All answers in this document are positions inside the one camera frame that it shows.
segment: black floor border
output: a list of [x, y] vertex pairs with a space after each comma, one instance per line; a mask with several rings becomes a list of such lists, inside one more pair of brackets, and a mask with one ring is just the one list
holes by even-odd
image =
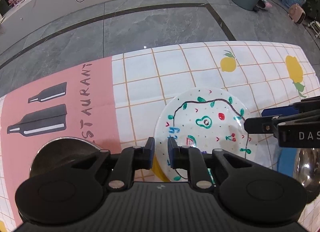
[[98, 16], [98, 17], [95, 17], [95, 18], [92, 18], [92, 19], [88, 19], [88, 20], [73, 24], [73, 25], [71, 25], [69, 27], [66, 27], [66, 28], [64, 28], [62, 30], [59, 30], [59, 31], [55, 32], [55, 33], [52, 33], [49, 36], [46, 36], [46, 37], [38, 40], [37, 42], [31, 44], [30, 46], [24, 48], [23, 50], [21, 50], [20, 52], [18, 52], [14, 56], [10, 57], [4, 63], [2, 63], [0, 65], [0, 69], [4, 68], [7, 64], [9, 64], [13, 60], [15, 60], [17, 57], [19, 57], [22, 54], [28, 52], [29, 50], [33, 49], [34, 47], [46, 42], [47, 40], [52, 39], [54, 37], [57, 37], [57, 36], [59, 36], [59, 35], [61, 35], [63, 33], [71, 31], [73, 29], [88, 25], [90, 23], [94, 23], [94, 22], [97, 22], [97, 21], [100, 21], [100, 20], [105, 20], [105, 19], [109, 19], [109, 18], [121, 16], [121, 15], [130, 14], [130, 13], [140, 12], [140, 11], [148, 11], [148, 10], [156, 10], [156, 9], [168, 9], [168, 8], [188, 8], [188, 7], [204, 7], [204, 8], [206, 8], [209, 11], [209, 13], [212, 15], [212, 17], [215, 19], [215, 21], [218, 23], [218, 25], [220, 26], [220, 28], [222, 29], [223, 33], [226, 35], [228, 40], [230, 40], [230, 41], [236, 40], [236, 38], [234, 37], [234, 35], [230, 31], [230, 29], [225, 24], [225, 22], [222, 20], [222, 18], [219, 16], [219, 14], [214, 10], [214, 8], [209, 3], [158, 4], [158, 5], [151, 5], [151, 6], [137, 7], [137, 8], [127, 9], [127, 10], [116, 11], [116, 12], [112, 12], [112, 13], [109, 13], [109, 14], [101, 15], [101, 16]]

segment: silver screw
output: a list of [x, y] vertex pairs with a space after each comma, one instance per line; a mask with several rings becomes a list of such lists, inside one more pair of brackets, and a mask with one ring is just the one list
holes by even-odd
[[124, 182], [121, 180], [112, 180], [109, 182], [109, 187], [113, 189], [120, 189], [124, 186]]
[[210, 181], [200, 180], [196, 183], [196, 186], [200, 189], [208, 189], [212, 186], [212, 183]]

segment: white plate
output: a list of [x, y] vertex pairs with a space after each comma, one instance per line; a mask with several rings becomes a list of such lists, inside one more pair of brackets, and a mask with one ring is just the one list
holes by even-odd
[[222, 148], [254, 160], [257, 136], [243, 128], [250, 112], [229, 92], [212, 88], [193, 88], [174, 98], [162, 111], [155, 130], [155, 153], [164, 174], [171, 181], [186, 181], [187, 171], [170, 168], [168, 137], [178, 146], [197, 147], [202, 153]]

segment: stainless steel bowl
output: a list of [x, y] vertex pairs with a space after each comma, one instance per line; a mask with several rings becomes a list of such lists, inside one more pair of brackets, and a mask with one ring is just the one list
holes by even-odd
[[63, 164], [100, 150], [96, 145], [74, 137], [60, 137], [47, 142], [35, 156], [29, 177], [46, 173]]
[[320, 193], [320, 149], [298, 149], [293, 178], [307, 191], [308, 203]]

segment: gray tile floor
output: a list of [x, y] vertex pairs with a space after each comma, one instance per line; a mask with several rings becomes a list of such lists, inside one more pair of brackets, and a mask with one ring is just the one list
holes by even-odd
[[[11, 46], [0, 64], [36, 41], [76, 23], [136, 7], [174, 3], [210, 3], [237, 40], [286, 42], [303, 48], [320, 73], [320, 49], [303, 25], [273, 3], [269, 11], [246, 11], [231, 0], [114, 0], [55, 20]], [[0, 96], [29, 82], [104, 56], [187, 42], [219, 41], [227, 37], [204, 7], [141, 11], [97, 21], [56, 36], [17, 57], [0, 70]]]

